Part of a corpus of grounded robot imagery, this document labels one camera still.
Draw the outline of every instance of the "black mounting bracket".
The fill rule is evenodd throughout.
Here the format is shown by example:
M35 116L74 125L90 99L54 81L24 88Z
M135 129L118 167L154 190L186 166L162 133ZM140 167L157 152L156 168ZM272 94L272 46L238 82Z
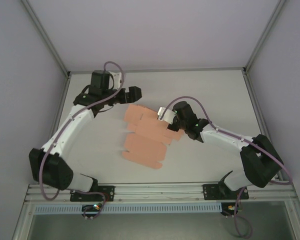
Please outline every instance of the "black mounting bracket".
M203 197L204 200L236 200L240 189L237 191L222 191L220 189L220 184L213 183L213 184L203 184ZM248 189L246 188L244 192L241 194L242 200L249 199Z
M113 202L115 197L115 186L97 186L92 192L103 193L106 202ZM99 194L81 194L76 191L70 192L70 202L102 202L103 198Z

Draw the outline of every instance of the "gray wall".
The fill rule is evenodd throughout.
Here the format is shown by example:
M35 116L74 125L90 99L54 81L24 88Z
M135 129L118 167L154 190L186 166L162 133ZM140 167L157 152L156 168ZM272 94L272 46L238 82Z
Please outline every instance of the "gray wall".
M93 71L242 67L278 0L29 2L69 70Z
M250 76L273 144L300 198L300 0L287 3Z
M0 240L11 239L65 77L17 0L0 0Z

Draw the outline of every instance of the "purple cable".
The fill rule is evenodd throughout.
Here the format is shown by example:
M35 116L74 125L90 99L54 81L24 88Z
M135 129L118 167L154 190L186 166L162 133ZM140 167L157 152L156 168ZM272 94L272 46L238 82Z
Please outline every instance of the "purple cable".
M237 215L237 209L238 209L239 200L240 200L241 195L242 195L242 193L244 192L244 190L245 190L245 187L241 188L241 190L240 190L240 192L239 192L239 194L238 194L238 197L236 198L235 205L234 205L234 214L233 214L234 219L233 219L233 220L234 220L234 227L235 227L235 230L236 230L236 232L239 234L239 236L240 236L241 238L243 238L243 239L249 239L249 238L251 238L252 234L254 233L254 229L253 229L253 227L252 227L252 224L251 224L250 221L249 221L247 218L245 218L244 216L238 216L238 215ZM245 220L245 221L249 224L249 227L250 227L250 233L249 233L248 235L243 235L243 234L240 232L239 227L238 227L238 223L237 223L237 220L238 220L237 218L241 218L241 219Z
M168 108L173 104L175 103L176 101L180 100L180 99L192 99L194 101L196 101L199 106L201 107L207 121L209 122L209 124L215 129L217 130L217 127L212 123L212 121L210 120L204 106L201 104L201 102L199 102L199 100L197 100L196 98L192 97L192 96L180 96L180 97L177 97L176 99L174 99L172 102L170 102L168 104L168 106L166 106L165 110L163 111L162 113L162 116L160 118L160 120L162 120L162 118L164 117L166 111L168 110ZM235 139L238 139L238 140L241 140L242 137L240 136L237 136L231 132L227 132L227 131L224 131L224 130L221 130L221 129L218 129L218 131L222 134L225 134L225 135L228 135L230 137L233 137ZM282 170L285 171L285 173L288 175L289 177L289 181L288 182L278 182L278 181L270 181L270 183L273 183L273 184L278 184L278 185L291 185L292 184L292 176L290 174L290 172L287 170L287 168L278 160L276 159L273 155L271 155L269 152L267 152L266 150L264 150L263 148L259 147L258 145L254 144L253 142L243 138L243 141L250 144L251 146L253 146L254 148L256 148L257 150L259 150L260 152L264 153L265 155L267 155L269 158L271 158L275 163L277 163L281 168ZM250 224L250 222L248 221L248 219L246 219L245 217L243 216L237 216L237 208L238 208L238 204L239 204L239 200L240 200L240 197L241 197L241 194L243 193L243 191L245 190L245 188L243 187L241 190L240 190L240 193L238 194L238 197L235 201L235 206L234 206L234 226L235 226L235 229L237 231L237 233L239 234L240 237L244 238L244 239L249 239L252 234L253 234L253 228L252 228L252 225ZM245 236L243 234L241 234L241 232L239 231L239 228L238 228L238 223L237 223L237 217L239 218L242 218L244 220L246 220L250 226L250 233L249 235Z
M96 217L98 217L101 213L101 211L104 209L104 206L106 204L106 197L102 192L98 192L98 191L93 191L93 192L85 192L85 191L76 191L79 194L86 194L86 195L100 195L103 198L103 204L101 206L101 208L99 209L99 211L92 217L92 219L95 219ZM83 211L83 217L86 218L86 213L89 209L93 209L93 206L87 207L84 211Z
M103 103L111 98L113 98L114 96L116 96L120 90L122 89L122 87L124 86L124 83L125 83L125 73L124 71L122 70L122 68L117 64L115 63L114 61L107 61L104 65L103 65L103 69L106 71L106 66L108 64L113 64L115 65L121 72L121 78L122 78L122 82L120 84L120 87L117 89L117 91L115 91L113 94L111 94L110 96L104 98L104 99L101 99L99 101L96 101L82 109L80 109L79 111L77 111L73 116L72 118L70 118L64 125L63 127L61 128L61 130L59 131L59 133L57 134L57 136L55 137L55 139L53 140L52 144L50 145L48 151L46 151L46 153L44 154L43 156L43 159L42 159L42 162L41 162L41 165L40 165L40 169L39 169L39 185L40 185L40 190L41 190L41 194L43 196L44 199L48 200L48 201L52 201L54 199L56 199L56 197L58 196L60 190L58 189L57 192L55 193L55 195L53 197L48 197L47 194L45 193L45 189L44 189L44 184L43 184L43 172L44 172L44 165L46 163L46 160L47 160L47 157L49 155L49 153L51 152L51 150L54 148L54 145L58 142L58 139L61 137L61 135L64 133L64 131L66 130L66 128L68 127L68 125L71 123L71 121L73 121L73 119L78 116L80 113L82 113L83 111L87 110L87 109L90 109L91 107L95 106L95 105L98 105L100 103Z

